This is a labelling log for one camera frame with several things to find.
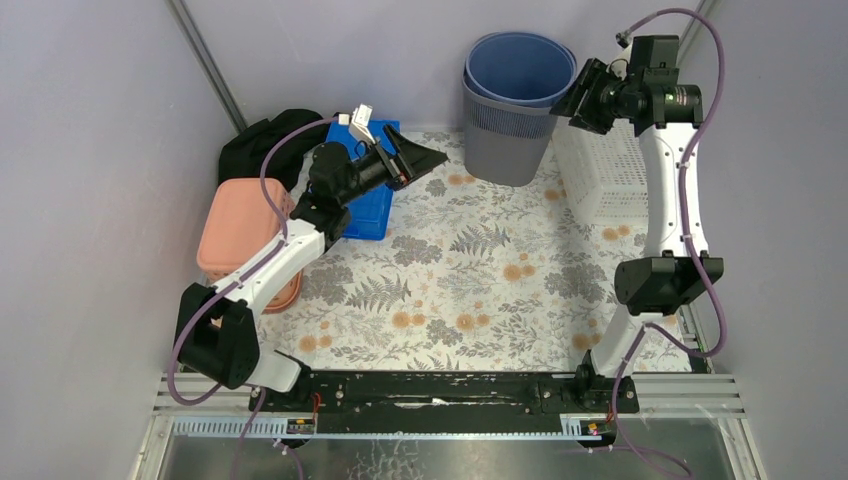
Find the blue bucket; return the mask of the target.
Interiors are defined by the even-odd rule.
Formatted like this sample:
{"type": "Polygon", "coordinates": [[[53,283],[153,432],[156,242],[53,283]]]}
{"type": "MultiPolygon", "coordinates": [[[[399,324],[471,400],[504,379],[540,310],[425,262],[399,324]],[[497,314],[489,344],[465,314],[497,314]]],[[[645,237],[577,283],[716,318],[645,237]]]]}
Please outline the blue bucket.
{"type": "Polygon", "coordinates": [[[574,54],[529,32],[497,32],[471,47],[464,66],[469,88],[485,98],[530,108],[553,106],[577,74],[574,54]]]}

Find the blue divided plastic tray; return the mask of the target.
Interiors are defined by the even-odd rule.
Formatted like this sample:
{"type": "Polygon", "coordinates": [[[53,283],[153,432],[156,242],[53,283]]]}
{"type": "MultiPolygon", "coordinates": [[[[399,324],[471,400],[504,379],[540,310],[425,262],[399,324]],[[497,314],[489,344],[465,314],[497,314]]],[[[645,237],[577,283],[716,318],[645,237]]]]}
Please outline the blue divided plastic tray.
{"type": "MultiPolygon", "coordinates": [[[[363,147],[349,133],[346,126],[333,123],[325,139],[345,146],[351,160],[363,154],[363,147]]],[[[380,241],[386,236],[394,192],[381,186],[357,198],[348,205],[352,220],[344,231],[347,239],[380,241]]]]}

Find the grey waste bin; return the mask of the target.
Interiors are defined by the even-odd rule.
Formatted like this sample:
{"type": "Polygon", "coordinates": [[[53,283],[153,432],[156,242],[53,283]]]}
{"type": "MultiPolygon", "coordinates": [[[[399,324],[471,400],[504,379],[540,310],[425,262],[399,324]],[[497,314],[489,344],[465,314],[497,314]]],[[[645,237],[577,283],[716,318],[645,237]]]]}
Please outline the grey waste bin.
{"type": "Polygon", "coordinates": [[[490,99],[463,75],[464,166],[472,176],[512,187],[529,184],[556,125],[557,117],[547,108],[490,99]]]}

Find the white plastic basket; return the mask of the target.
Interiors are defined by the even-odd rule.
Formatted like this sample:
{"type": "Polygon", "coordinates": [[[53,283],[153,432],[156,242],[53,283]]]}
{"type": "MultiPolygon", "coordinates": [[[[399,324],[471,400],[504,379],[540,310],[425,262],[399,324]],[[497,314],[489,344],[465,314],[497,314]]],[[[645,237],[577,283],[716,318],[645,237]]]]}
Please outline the white plastic basket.
{"type": "Polygon", "coordinates": [[[583,224],[645,226],[648,194],[639,143],[626,120],[605,135],[587,132],[560,118],[551,147],[576,220],[583,224]]]}

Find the pink plastic basket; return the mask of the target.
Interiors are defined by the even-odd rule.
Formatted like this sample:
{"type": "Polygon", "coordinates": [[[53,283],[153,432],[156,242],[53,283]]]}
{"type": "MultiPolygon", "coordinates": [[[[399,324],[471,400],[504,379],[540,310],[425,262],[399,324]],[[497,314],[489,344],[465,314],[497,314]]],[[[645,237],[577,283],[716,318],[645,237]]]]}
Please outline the pink plastic basket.
{"type": "Polygon", "coordinates": [[[276,212],[288,215],[294,207],[289,192],[273,178],[236,178],[218,187],[196,254],[207,277],[203,302],[217,287],[231,283],[228,276],[241,275],[254,264],[261,268],[243,282],[245,287],[266,293],[280,283],[277,272],[291,246],[283,241],[276,212]]]}

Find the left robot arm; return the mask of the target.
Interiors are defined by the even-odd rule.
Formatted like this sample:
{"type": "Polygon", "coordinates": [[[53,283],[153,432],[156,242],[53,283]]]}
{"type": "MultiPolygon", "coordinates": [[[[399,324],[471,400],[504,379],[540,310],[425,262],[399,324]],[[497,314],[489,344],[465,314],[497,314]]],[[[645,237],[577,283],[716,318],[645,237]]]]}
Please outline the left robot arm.
{"type": "Polygon", "coordinates": [[[234,390],[272,390],[288,411],[309,401],[297,359],[261,344],[257,319],[272,298],[324,255],[351,222],[348,204],[381,187],[399,191],[447,162],[445,153],[415,143],[387,125],[384,139],[358,159],[339,142],[313,151],[306,191],[279,233],[244,265],[211,286],[194,283],[181,297],[173,364],[183,364],[234,390]]]}

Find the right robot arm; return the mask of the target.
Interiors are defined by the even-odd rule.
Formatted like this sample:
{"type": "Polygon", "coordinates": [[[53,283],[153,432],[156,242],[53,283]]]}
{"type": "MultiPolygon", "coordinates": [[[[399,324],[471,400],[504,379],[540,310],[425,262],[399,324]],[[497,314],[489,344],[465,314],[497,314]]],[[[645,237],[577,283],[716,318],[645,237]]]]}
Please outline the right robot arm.
{"type": "Polygon", "coordinates": [[[646,332],[713,295],[724,272],[698,198],[697,148],[710,116],[699,87],[679,80],[680,40],[647,35],[623,46],[610,62],[587,60],[552,108],[551,146],[574,218],[612,233],[647,226],[642,254],[615,269],[615,312],[576,369],[571,394],[589,412],[627,388],[646,332]]]}

